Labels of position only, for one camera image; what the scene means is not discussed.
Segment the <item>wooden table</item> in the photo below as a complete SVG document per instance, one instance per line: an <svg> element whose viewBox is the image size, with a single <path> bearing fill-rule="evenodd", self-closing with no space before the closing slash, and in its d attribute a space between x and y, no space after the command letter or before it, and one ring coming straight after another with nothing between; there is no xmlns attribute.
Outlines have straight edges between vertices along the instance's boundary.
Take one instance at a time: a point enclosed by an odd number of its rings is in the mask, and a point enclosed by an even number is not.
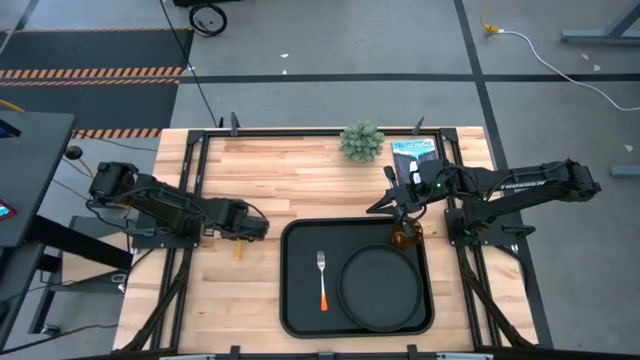
<svg viewBox="0 0 640 360"><path fill-rule="evenodd" d="M466 166L492 168L481 127L457 128ZM186 147L186 129L164 130L153 175L178 185ZM377 338L300 340L279 321L280 234L302 218L361 217L388 188L382 167L392 164L390 143L409 137L387 137L374 164L357 164L338 151L338 137L215 138L209 144L204 197L237 197L269 218L267 239L246 244L243 259L233 260L235 243L202 239L194 251L182 323L180 353L405 352L472 350L454 248L447 239L444 201L432 204L421 220L433 288L435 320L421 335ZM194 151L192 173L199 150ZM195 176L190 176L193 189ZM536 334L518 263L494 248L484 248L493 298L507 318L531 342ZM133 271L126 292L114 348L129 342L158 300L166 250L156 250ZM182 256L176 255L176 268ZM487 321L479 301L483 340ZM168 346L173 309L165 317L162 346Z"/></svg>

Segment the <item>small succulent plant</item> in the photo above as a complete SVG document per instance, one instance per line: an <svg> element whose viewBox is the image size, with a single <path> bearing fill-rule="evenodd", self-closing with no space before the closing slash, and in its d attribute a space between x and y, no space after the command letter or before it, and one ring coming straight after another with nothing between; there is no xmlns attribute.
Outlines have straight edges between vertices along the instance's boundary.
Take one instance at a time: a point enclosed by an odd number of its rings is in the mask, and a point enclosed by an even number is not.
<svg viewBox="0 0 640 360"><path fill-rule="evenodd" d="M351 160L373 162L382 152L384 134L368 121L359 121L355 126L345 128L340 138L340 151Z"/></svg>

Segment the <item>orange striped floor tape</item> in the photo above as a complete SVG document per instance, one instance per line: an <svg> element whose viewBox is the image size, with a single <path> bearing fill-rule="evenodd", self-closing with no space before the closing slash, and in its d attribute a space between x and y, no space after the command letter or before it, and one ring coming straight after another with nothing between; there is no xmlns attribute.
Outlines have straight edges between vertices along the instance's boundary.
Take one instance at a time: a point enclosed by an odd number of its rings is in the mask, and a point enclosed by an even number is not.
<svg viewBox="0 0 640 360"><path fill-rule="evenodd" d="M0 82L0 87L16 86L82 86L82 85L126 85L126 84L180 84L177 79L126 79L126 80L81 80L81 81L12 81Z"/></svg>
<svg viewBox="0 0 640 360"><path fill-rule="evenodd" d="M74 130L72 139L149 139L158 138L162 129L133 128L133 129L88 129Z"/></svg>
<svg viewBox="0 0 640 360"><path fill-rule="evenodd" d="M148 68L93 68L93 69L22 69L0 70L0 79L55 79L55 78L112 78L121 76L178 76L184 68L179 66Z"/></svg>

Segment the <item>book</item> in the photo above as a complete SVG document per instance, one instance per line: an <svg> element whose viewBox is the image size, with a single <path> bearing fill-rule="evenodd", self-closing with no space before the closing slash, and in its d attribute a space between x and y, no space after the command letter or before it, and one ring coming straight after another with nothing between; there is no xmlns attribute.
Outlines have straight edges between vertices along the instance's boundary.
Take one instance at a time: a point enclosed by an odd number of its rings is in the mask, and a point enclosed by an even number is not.
<svg viewBox="0 0 640 360"><path fill-rule="evenodd" d="M411 171L418 170L418 166L428 160L438 158L434 139L398 140L391 142L393 162L396 177L403 184L411 183ZM420 175L414 174L414 182L420 182Z"/></svg>

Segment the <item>fork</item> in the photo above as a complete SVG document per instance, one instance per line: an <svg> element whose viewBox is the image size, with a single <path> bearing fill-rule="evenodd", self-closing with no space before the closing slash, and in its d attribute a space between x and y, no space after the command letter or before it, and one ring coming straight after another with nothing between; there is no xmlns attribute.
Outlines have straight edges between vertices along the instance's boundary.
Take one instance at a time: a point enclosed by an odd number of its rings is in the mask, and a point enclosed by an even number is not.
<svg viewBox="0 0 640 360"><path fill-rule="evenodd" d="M318 258L318 269L320 269L320 283L322 284L322 297L320 298L320 310L327 311L329 310L329 305L327 304L327 295L324 292L324 268L326 267L326 262L324 259L324 251L318 251L316 256Z"/></svg>

